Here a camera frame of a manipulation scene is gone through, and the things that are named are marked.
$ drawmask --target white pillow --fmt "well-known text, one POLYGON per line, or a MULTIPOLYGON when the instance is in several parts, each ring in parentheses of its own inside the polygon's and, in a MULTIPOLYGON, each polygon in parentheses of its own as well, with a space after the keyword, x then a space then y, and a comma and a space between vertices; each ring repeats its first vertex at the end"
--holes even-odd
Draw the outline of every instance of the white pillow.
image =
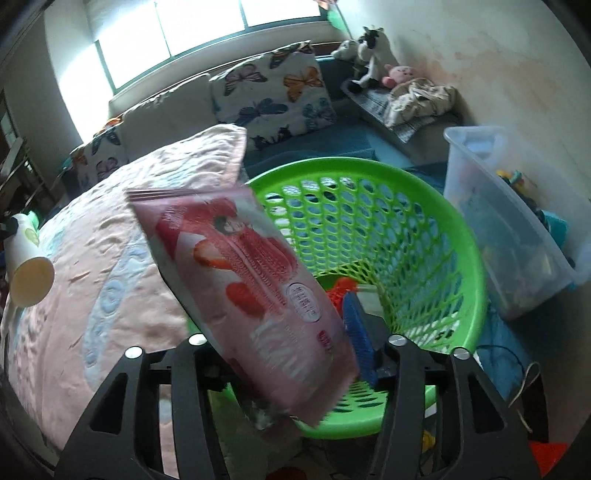
POLYGON ((119 132, 129 161, 134 161, 216 124, 205 73, 127 110, 119 132))
POLYGON ((245 60, 210 83, 217 119, 246 127, 248 150, 262 150, 336 120, 309 40, 245 60))

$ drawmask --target crumpled cloth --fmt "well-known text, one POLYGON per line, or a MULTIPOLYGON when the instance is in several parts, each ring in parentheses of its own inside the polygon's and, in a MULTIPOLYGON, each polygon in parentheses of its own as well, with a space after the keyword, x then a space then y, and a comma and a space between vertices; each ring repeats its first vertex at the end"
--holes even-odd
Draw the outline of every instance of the crumpled cloth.
POLYGON ((456 89, 452 86, 435 85, 425 78, 409 80, 390 92, 384 124, 392 128, 413 118, 442 115, 451 110, 455 101, 456 89))

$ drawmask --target blue butterfly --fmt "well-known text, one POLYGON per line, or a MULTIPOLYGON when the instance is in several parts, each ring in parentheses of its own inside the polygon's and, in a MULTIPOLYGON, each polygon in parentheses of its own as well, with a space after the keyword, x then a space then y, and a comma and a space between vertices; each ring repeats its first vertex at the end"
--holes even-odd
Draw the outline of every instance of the blue butterfly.
POLYGON ((336 113, 326 98, 321 98, 318 101, 318 108, 308 103, 301 111, 301 114, 306 117, 306 129, 308 132, 318 130, 320 128, 319 121, 321 120, 330 124, 336 122, 336 113))
POLYGON ((234 122, 239 127, 245 127, 255 118, 263 115, 280 115, 287 112, 287 105, 283 103, 273 103, 270 98, 264 98, 258 105, 246 106, 238 112, 238 119, 234 122))

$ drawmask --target sofa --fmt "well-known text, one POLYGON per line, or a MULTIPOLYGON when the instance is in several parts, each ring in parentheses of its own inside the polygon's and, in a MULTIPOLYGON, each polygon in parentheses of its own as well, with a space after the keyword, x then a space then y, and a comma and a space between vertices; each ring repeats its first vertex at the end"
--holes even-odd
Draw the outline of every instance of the sofa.
POLYGON ((410 142, 400 142, 343 93, 341 85, 352 76, 351 63, 316 57, 309 41, 252 57, 216 76, 193 76, 133 106, 91 142, 74 149, 63 167, 68 197, 89 190, 122 165, 218 123, 247 128, 243 163, 251 178, 314 157, 369 158, 401 168, 446 160, 447 148, 439 146, 441 132, 455 123, 435 122, 410 142), (305 78, 314 71, 316 76, 305 78), (321 84, 322 88, 300 88, 321 84), (292 105, 293 98, 285 100, 283 91, 302 98, 292 105), (275 98, 279 99, 274 103, 261 103, 275 98), (301 114, 292 115, 298 103, 303 105, 301 114), (258 109, 265 105, 269 111, 262 113, 269 115, 258 109))

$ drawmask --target window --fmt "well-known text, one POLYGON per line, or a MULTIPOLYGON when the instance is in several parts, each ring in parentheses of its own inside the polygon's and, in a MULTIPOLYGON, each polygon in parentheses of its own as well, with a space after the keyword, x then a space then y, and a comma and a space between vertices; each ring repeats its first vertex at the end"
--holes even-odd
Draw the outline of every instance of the window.
POLYGON ((150 0, 102 28, 95 44, 116 93, 198 47, 322 15, 312 0, 150 0))

